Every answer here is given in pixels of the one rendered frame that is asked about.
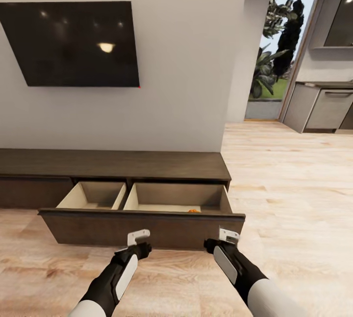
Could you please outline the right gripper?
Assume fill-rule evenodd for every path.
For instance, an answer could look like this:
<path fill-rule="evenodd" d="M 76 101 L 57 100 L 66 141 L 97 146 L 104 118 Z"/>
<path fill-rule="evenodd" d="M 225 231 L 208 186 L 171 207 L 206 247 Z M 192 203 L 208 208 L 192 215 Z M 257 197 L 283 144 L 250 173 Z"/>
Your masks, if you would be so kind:
<path fill-rule="evenodd" d="M 204 241 L 204 248 L 209 254 L 213 254 L 215 246 L 219 243 L 221 243 L 221 241 L 208 238 Z"/>

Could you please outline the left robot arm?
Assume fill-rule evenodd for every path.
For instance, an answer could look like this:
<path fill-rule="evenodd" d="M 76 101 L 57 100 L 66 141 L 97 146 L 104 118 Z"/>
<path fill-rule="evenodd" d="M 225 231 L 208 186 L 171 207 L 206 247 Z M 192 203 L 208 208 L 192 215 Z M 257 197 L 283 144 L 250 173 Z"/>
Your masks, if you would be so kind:
<path fill-rule="evenodd" d="M 111 317 L 137 270 L 138 260 L 147 258 L 151 252 L 151 244 L 136 243 L 148 236 L 148 229 L 128 233 L 127 247 L 114 253 L 110 264 L 92 281 L 67 317 Z"/>

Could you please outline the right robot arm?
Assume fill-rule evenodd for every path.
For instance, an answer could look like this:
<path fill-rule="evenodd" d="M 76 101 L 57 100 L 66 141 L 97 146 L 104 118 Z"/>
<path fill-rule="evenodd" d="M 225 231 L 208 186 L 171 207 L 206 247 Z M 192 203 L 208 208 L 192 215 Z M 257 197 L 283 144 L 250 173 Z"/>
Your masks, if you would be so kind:
<path fill-rule="evenodd" d="M 257 265 L 239 252 L 235 242 L 240 238 L 237 232 L 219 228 L 218 240 L 208 238 L 204 241 L 204 248 L 209 254 L 213 254 L 252 316 L 315 317 L 287 296 Z"/>

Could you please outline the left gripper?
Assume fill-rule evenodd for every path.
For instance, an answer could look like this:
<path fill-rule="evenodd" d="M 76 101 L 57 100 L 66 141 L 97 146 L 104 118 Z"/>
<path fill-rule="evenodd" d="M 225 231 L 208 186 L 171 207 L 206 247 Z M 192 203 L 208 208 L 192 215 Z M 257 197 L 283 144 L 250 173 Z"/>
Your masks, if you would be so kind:
<path fill-rule="evenodd" d="M 137 244 L 137 245 L 132 245 L 131 247 L 137 251 L 137 255 L 138 255 L 137 261 L 139 259 L 147 258 L 152 248 L 151 244 L 147 245 L 146 242 Z"/>

